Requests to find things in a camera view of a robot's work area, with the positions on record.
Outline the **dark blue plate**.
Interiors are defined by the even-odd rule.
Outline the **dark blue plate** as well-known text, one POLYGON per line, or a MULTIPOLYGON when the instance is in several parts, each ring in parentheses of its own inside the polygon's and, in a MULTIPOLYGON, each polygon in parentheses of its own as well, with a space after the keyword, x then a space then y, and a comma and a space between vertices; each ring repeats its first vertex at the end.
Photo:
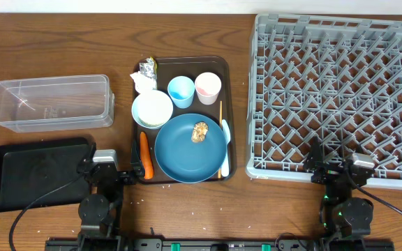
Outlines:
POLYGON ((158 132, 154 144, 156 162, 170 178, 181 183, 199 183, 216 175, 227 153, 223 131, 201 114, 182 114, 170 119, 158 132), (205 122, 205 140, 195 143, 196 123, 205 122))

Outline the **light blue rice bowl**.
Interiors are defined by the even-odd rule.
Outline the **light blue rice bowl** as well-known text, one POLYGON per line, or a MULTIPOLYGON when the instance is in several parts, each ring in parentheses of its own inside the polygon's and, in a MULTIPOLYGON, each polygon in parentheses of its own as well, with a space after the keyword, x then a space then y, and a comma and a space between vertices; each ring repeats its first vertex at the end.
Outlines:
POLYGON ((139 126, 154 130, 170 120, 173 109, 173 103, 166 93, 151 90, 141 93, 134 99, 131 113, 139 126))

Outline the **white paper napkin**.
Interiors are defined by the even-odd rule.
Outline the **white paper napkin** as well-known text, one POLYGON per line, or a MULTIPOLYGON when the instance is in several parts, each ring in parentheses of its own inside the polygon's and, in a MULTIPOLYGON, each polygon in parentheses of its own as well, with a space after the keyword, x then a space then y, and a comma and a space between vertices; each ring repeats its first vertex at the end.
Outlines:
POLYGON ((140 71, 132 73, 130 76, 134 81, 135 90, 139 94, 157 89, 156 81, 143 75, 140 71))

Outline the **light blue cup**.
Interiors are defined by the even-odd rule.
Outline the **light blue cup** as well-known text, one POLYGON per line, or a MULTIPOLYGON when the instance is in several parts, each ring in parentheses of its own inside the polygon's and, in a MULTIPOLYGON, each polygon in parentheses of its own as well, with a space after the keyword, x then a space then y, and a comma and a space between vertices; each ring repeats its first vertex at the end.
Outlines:
POLYGON ((193 80, 186 76, 177 76, 170 80, 167 92, 173 103, 180 109, 191 106, 195 93, 193 80))

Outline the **pink cup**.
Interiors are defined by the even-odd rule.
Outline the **pink cup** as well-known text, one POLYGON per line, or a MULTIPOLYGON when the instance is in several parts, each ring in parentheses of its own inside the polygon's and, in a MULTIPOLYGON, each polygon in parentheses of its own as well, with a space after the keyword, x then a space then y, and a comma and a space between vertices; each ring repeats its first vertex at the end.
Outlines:
POLYGON ((195 79, 195 91, 204 105, 212 105, 216 102, 221 87, 221 79, 215 73, 202 73, 195 79))

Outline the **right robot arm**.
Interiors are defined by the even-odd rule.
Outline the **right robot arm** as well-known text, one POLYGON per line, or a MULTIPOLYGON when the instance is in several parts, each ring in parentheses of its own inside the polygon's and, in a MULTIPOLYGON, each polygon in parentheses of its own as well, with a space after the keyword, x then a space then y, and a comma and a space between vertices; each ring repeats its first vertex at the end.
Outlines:
POLYGON ((374 174, 375 163, 359 147, 340 164, 325 162, 320 141, 312 139, 304 169, 312 171, 312 183, 325 186, 319 220, 326 234, 315 244, 316 250, 365 250, 363 237, 371 233, 373 203, 353 197, 352 191, 366 185, 374 174))

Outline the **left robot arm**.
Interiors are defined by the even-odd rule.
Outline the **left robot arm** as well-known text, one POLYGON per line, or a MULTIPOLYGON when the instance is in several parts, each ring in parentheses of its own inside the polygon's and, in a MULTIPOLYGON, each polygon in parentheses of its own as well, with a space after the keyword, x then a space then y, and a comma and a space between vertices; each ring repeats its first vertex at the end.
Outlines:
POLYGON ((85 197, 78 208, 81 230, 74 248, 77 251, 134 249, 134 242, 120 233, 120 218, 124 186, 135 185, 144 176, 136 141, 131 146, 132 170, 119 171, 117 166, 115 151, 98 151, 96 144, 90 145, 77 166, 77 173, 96 187, 96 192, 85 197))

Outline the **grey dishwasher rack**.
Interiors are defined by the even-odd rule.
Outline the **grey dishwasher rack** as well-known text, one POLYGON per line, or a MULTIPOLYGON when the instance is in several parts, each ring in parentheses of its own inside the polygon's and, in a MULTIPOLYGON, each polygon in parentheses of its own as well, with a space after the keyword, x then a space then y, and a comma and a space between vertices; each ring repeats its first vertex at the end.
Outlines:
POLYGON ((326 163, 370 155, 372 188, 402 190, 402 21, 257 15, 250 37, 246 173, 309 182, 326 163))

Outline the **orange carrot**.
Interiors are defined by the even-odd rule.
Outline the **orange carrot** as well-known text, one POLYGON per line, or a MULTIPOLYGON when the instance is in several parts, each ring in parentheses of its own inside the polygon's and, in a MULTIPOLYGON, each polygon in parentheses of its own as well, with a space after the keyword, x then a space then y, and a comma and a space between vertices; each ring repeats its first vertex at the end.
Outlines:
POLYGON ((154 177, 154 168, 151 161, 148 138, 145 132, 140 133, 140 159, 144 167, 144 179, 152 179, 154 177))

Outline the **dark brown serving tray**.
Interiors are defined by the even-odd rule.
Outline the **dark brown serving tray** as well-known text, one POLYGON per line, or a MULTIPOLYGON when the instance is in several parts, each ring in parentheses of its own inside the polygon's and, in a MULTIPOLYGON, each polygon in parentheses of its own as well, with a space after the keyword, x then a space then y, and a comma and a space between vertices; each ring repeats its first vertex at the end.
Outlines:
MULTIPOLYGON (((198 56, 198 57, 177 57, 177 58, 161 58, 156 61, 157 67, 157 88, 162 92, 166 92, 168 84, 171 79, 177 76, 186 76, 195 79, 198 75, 206 72, 215 73, 218 75, 222 82, 222 87, 219 92, 216 102, 212 105, 202 104, 198 98, 194 98, 190 107, 186 109, 173 109, 172 118, 182 114, 201 114, 209 117, 218 124, 219 120, 219 107, 220 100, 223 101, 223 119, 228 122, 229 128, 234 128, 233 111, 232 111, 232 92, 230 89, 230 75, 228 63, 225 59, 219 56, 198 56)), ((147 185, 167 185, 178 182, 167 176, 156 162, 154 153, 154 144, 156 136, 161 129, 148 129, 143 128, 137 123, 133 124, 134 139, 140 147, 140 133, 145 132, 148 138, 151 161, 154 167, 154 177, 146 180, 143 177, 138 179, 139 183, 147 185)), ((230 175, 233 175, 237 168, 237 157, 235 142, 230 141, 227 146, 228 158, 230 164, 230 175)), ((216 175, 205 181, 223 181, 225 177, 218 179, 218 172, 216 175)))

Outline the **brown food scrap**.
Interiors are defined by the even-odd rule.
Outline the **brown food scrap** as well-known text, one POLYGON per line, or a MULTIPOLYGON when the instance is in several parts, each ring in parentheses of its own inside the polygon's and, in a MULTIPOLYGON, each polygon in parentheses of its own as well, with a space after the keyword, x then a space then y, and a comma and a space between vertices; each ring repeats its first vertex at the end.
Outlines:
POLYGON ((198 122, 194 125, 191 140, 194 143, 203 142, 206 138, 207 132, 209 130, 208 125, 204 122, 198 122))

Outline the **black plastic bin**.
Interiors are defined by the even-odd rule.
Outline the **black plastic bin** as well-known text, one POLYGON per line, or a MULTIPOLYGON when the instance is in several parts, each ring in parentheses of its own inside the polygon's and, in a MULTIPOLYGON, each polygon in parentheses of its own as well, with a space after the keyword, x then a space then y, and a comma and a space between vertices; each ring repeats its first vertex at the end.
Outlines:
POLYGON ((77 166, 93 142, 84 137, 0 146, 0 213, 81 202, 90 185, 77 166))

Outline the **clear plastic bin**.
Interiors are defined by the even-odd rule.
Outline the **clear plastic bin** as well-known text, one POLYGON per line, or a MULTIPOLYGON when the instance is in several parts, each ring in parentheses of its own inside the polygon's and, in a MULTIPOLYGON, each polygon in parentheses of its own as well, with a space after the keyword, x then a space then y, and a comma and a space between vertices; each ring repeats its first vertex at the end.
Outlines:
POLYGON ((0 81, 0 126, 14 132, 109 127, 114 94, 106 75, 0 81))

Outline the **wooden chopstick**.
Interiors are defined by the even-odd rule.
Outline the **wooden chopstick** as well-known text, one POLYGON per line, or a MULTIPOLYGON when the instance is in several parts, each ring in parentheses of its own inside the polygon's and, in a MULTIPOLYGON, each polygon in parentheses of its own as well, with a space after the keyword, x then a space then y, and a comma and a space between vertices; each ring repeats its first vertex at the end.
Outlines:
MULTIPOLYGON (((218 124, 219 124, 220 129, 223 128, 223 126, 222 126, 222 120, 223 120, 223 101, 220 100, 219 120, 218 120, 218 124)), ((221 167, 222 167, 222 165, 223 165, 223 164, 220 165, 220 168, 219 168, 219 170, 218 170, 218 179, 221 179, 221 177, 222 177, 222 174, 221 174, 221 167)))

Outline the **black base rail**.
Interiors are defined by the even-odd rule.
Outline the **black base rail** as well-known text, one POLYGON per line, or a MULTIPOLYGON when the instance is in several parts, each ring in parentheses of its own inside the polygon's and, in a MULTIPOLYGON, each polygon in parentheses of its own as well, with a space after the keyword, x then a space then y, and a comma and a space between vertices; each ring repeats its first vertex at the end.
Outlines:
POLYGON ((89 239, 79 241, 51 238, 45 242, 46 250, 119 250, 119 251, 295 251, 323 250, 317 241, 278 239, 277 241, 162 241, 158 238, 136 240, 89 239))

